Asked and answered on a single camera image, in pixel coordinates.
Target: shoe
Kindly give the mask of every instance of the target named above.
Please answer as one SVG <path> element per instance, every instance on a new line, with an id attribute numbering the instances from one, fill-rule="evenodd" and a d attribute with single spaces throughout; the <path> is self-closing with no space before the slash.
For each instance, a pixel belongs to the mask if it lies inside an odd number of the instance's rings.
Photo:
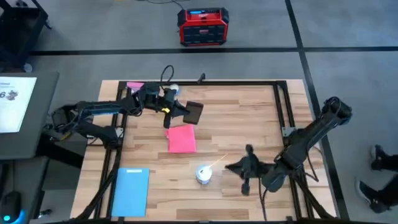
<path id="1" fill-rule="evenodd" d="M 378 144 L 374 145 L 371 148 L 371 156 L 372 156 L 372 163 L 371 163 L 372 170 L 382 170 L 382 159 L 388 156 L 383 151 L 383 147 Z"/>
<path id="2" fill-rule="evenodd" d="M 389 207 L 387 205 L 384 205 L 380 200 L 378 200 L 378 191 L 372 189 L 364 182 L 356 179 L 355 190 L 361 198 L 365 199 L 370 209 L 373 210 L 375 213 L 382 213 L 389 210 Z"/>

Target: gray floor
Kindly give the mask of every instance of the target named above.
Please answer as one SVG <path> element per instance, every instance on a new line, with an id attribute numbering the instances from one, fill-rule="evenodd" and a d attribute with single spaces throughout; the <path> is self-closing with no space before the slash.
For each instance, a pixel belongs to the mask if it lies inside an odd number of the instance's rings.
<path id="1" fill-rule="evenodd" d="M 398 45 L 395 0 L 292 2 L 305 47 Z M 54 29 L 43 30 L 37 50 L 181 47 L 176 26 L 176 13 L 180 9 L 175 4 L 154 5 L 135 0 L 39 0 L 39 3 L 49 13 Z M 231 26 L 224 47 L 295 47 L 282 0 L 192 0 L 182 5 L 226 6 Z M 398 52 L 310 53 L 307 58 L 319 101 L 337 95 L 354 110 L 349 125 L 329 134 L 350 218 L 396 222 L 397 209 L 379 215 L 373 213 L 356 196 L 353 182 L 359 177 L 380 189 L 393 175 L 370 170 L 368 148 L 378 143 L 389 153 L 398 153 L 394 142 L 398 123 L 394 116 L 398 111 L 394 100 L 398 94 Z M 53 109 L 65 103 L 95 100 L 103 79 L 159 78 L 168 64 L 174 65 L 175 78 L 198 78 L 205 72 L 207 78 L 304 79 L 297 53 L 42 56 L 32 57 L 30 62 L 36 71 L 61 74 Z M 75 142 L 74 147 L 80 150 L 81 141 Z M 70 199 L 78 171 L 60 164 L 51 167 L 46 180 L 51 194 L 45 196 L 43 208 L 51 205 L 61 210 L 51 220 L 63 220 L 68 218 L 72 205 Z M 70 174 L 69 179 L 60 178 L 57 174 L 61 172 Z M 56 203 L 55 194 L 68 200 Z"/>

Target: blue folder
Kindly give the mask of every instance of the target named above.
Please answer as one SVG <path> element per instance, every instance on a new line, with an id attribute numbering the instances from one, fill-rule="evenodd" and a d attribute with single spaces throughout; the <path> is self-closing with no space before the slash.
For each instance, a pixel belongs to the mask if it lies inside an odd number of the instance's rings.
<path id="1" fill-rule="evenodd" d="M 113 217 L 144 217 L 149 169 L 119 168 L 112 207 Z"/>

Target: black pants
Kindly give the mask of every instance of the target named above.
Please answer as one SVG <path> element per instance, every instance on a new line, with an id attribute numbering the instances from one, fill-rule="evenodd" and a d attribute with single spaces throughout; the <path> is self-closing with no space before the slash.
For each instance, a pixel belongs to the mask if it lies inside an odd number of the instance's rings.
<path id="1" fill-rule="evenodd" d="M 382 169 L 398 172 L 398 155 L 383 158 L 381 164 Z M 379 191 L 379 198 L 388 207 L 398 205 L 398 174 Z"/>

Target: black cart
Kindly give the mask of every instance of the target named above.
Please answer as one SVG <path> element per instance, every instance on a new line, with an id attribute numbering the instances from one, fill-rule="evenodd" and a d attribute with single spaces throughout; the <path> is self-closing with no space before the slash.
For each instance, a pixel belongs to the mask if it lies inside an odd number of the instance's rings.
<path id="1" fill-rule="evenodd" d="M 11 7 L 6 0 L 0 0 L 3 13 L 0 16 L 0 67 L 21 68 L 31 72 L 32 66 L 26 63 L 34 48 L 43 26 L 51 29 L 49 15 L 36 1 L 36 7 L 21 5 Z"/>

